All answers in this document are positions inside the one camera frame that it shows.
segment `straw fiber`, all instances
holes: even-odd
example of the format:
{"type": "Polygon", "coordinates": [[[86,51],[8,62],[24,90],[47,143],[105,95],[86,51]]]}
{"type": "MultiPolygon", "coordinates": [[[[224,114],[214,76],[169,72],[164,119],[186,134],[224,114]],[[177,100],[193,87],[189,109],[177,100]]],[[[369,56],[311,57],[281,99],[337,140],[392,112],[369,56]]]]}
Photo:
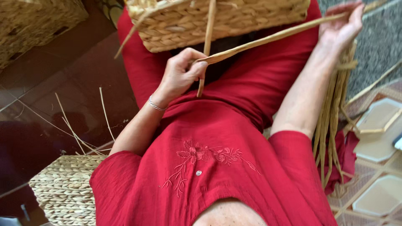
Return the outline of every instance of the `straw fiber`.
{"type": "Polygon", "coordinates": [[[31,179],[29,185],[39,206],[53,225],[95,225],[95,199],[89,178],[105,158],[61,156],[31,179]]]}
{"type": "MultiPolygon", "coordinates": [[[[205,40],[208,0],[128,0],[127,5],[134,24],[153,11],[138,27],[139,36],[151,52],[205,40]]],[[[302,21],[309,5],[310,0],[218,0],[211,40],[302,21]]]]}

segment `floral embroidery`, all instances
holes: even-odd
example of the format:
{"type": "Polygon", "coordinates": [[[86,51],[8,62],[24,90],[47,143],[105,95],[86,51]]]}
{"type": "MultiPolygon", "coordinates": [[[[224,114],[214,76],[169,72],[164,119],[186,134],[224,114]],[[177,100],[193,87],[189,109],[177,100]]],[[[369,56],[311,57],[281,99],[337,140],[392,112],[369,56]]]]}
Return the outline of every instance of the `floral embroidery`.
{"type": "Polygon", "coordinates": [[[184,158],[184,162],[178,166],[176,166],[174,169],[177,171],[173,173],[163,184],[162,188],[166,185],[166,187],[169,186],[169,184],[173,187],[173,182],[175,180],[178,180],[176,186],[174,187],[174,190],[176,191],[177,197],[179,196],[179,193],[183,193],[182,189],[184,189],[184,181],[185,179],[183,177],[183,174],[186,172],[186,163],[190,160],[192,164],[195,164],[197,161],[209,161],[215,159],[223,164],[227,164],[230,166],[233,164],[233,162],[236,162],[237,160],[240,159],[240,161],[243,163],[247,163],[247,165],[250,167],[250,169],[256,171],[259,175],[260,172],[258,172],[257,168],[255,166],[245,160],[244,158],[241,157],[241,154],[243,154],[240,149],[233,150],[230,148],[223,148],[218,151],[216,151],[216,148],[222,148],[222,146],[217,146],[213,148],[209,148],[208,146],[203,147],[200,143],[194,143],[192,139],[188,141],[184,141],[184,151],[177,152],[177,155],[179,155],[181,158],[184,158]]]}

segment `white tile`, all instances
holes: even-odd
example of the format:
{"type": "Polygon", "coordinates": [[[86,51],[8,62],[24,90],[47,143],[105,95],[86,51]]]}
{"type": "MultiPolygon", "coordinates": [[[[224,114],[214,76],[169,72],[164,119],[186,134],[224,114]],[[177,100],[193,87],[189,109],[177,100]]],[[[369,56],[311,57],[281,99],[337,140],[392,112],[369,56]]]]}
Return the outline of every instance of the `white tile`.
{"type": "Polygon", "coordinates": [[[353,210],[373,216],[388,215],[402,202],[401,188],[402,178],[381,177],[353,203],[353,210]]]}

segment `wicker basket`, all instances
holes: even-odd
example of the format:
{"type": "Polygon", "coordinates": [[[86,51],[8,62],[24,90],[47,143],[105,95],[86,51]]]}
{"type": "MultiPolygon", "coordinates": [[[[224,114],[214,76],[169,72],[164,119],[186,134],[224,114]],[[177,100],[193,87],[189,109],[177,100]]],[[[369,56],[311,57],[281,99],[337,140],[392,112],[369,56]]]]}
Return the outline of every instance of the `wicker basket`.
{"type": "Polygon", "coordinates": [[[0,70],[88,17],[81,0],[0,0],[0,70]]]}
{"type": "Polygon", "coordinates": [[[89,178],[106,158],[65,155],[31,179],[39,206],[55,226],[95,226],[95,199],[89,178]]]}
{"type": "MultiPolygon", "coordinates": [[[[178,0],[128,0],[135,24],[141,15],[178,0]]],[[[212,40],[302,21],[310,0],[218,0],[212,40]]],[[[161,52],[204,42],[208,0],[187,0],[152,13],[139,27],[139,36],[151,52],[161,52]]]]}

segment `red dress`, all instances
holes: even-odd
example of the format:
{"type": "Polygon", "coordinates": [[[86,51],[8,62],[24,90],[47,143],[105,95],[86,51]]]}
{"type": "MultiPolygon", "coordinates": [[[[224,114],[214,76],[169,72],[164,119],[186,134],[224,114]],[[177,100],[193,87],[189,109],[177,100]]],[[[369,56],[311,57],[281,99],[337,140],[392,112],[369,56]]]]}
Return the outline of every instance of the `red dress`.
{"type": "MultiPolygon", "coordinates": [[[[318,17],[313,0],[308,20],[318,17]]],[[[125,11],[120,40],[130,28],[125,11]]],[[[205,87],[201,99],[195,90],[171,103],[144,156],[118,152],[92,174],[96,224],[189,226],[216,200],[234,197],[269,226],[336,225],[311,140],[295,131],[278,132],[268,141],[261,134],[317,39],[314,28],[250,49],[205,87]]],[[[170,55],[148,52],[135,35],[123,56],[142,106],[158,87],[170,55]]]]}

